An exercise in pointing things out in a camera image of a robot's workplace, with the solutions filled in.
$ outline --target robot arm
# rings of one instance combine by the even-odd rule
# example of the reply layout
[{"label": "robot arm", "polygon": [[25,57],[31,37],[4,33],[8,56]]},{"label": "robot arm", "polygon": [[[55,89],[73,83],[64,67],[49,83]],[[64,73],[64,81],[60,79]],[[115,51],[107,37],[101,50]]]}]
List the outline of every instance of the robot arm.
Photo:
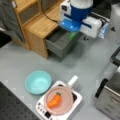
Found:
[{"label": "robot arm", "polygon": [[96,38],[102,21],[89,16],[92,6],[93,0],[65,0],[60,5],[61,27],[70,32],[80,31]]},{"label": "robot arm", "polygon": [[[109,29],[114,27],[120,29],[118,27],[120,25],[120,0],[111,0],[111,2],[112,12]],[[80,31],[87,36],[96,38],[102,27],[102,21],[89,16],[92,6],[93,0],[65,0],[60,5],[60,18],[62,21],[60,26],[70,32]]]}]

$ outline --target silver machine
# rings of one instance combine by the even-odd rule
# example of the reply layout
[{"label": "silver machine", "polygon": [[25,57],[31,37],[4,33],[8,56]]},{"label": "silver machine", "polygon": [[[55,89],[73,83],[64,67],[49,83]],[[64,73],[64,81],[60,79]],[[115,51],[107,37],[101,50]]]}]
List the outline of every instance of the silver machine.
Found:
[{"label": "silver machine", "polygon": [[114,120],[120,120],[120,47],[111,61],[118,66],[110,80],[104,79],[96,93],[96,108]]}]

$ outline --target white appliance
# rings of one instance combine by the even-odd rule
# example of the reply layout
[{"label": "white appliance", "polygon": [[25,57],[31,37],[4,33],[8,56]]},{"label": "white appliance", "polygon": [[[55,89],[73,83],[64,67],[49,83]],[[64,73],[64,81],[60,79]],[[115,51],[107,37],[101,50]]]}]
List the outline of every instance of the white appliance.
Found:
[{"label": "white appliance", "polygon": [[[53,86],[66,86],[65,83],[63,83],[62,81],[57,81]],[[60,116],[55,116],[50,114],[46,108],[44,107],[44,97],[45,95],[43,95],[39,101],[36,104],[36,110],[37,112],[45,119],[45,120],[67,120],[68,117],[72,114],[72,112],[75,110],[75,108],[80,104],[80,102],[82,101],[82,96],[77,93],[75,90],[72,89],[72,94],[73,94],[73,99],[74,99],[74,103],[73,106],[71,108],[71,110],[64,114],[64,115],[60,115]]]}]

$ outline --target wooden cabinet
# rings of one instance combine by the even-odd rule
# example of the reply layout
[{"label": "wooden cabinet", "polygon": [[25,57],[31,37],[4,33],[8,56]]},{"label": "wooden cabinet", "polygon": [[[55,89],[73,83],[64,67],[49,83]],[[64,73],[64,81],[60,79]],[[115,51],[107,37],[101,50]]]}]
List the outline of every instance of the wooden cabinet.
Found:
[{"label": "wooden cabinet", "polygon": [[[58,24],[43,15],[40,5],[41,0],[2,1],[5,2],[5,5],[9,6],[10,4],[13,7],[19,29],[24,37],[24,41],[17,40],[17,38],[13,38],[13,40],[47,59],[46,38],[58,28]],[[56,3],[46,10],[46,14],[50,18],[59,19],[60,3],[62,1],[52,0],[53,3]]]}]

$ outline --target cabinet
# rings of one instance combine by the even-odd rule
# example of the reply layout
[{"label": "cabinet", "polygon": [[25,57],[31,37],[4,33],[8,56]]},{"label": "cabinet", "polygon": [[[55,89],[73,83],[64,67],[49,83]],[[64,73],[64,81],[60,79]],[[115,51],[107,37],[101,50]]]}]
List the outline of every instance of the cabinet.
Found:
[{"label": "cabinet", "polygon": [[[64,0],[44,0],[46,14],[59,20],[60,4]],[[0,0],[0,20],[12,40],[44,58],[48,58],[48,37],[59,27],[46,18],[41,10],[41,0]]]}]

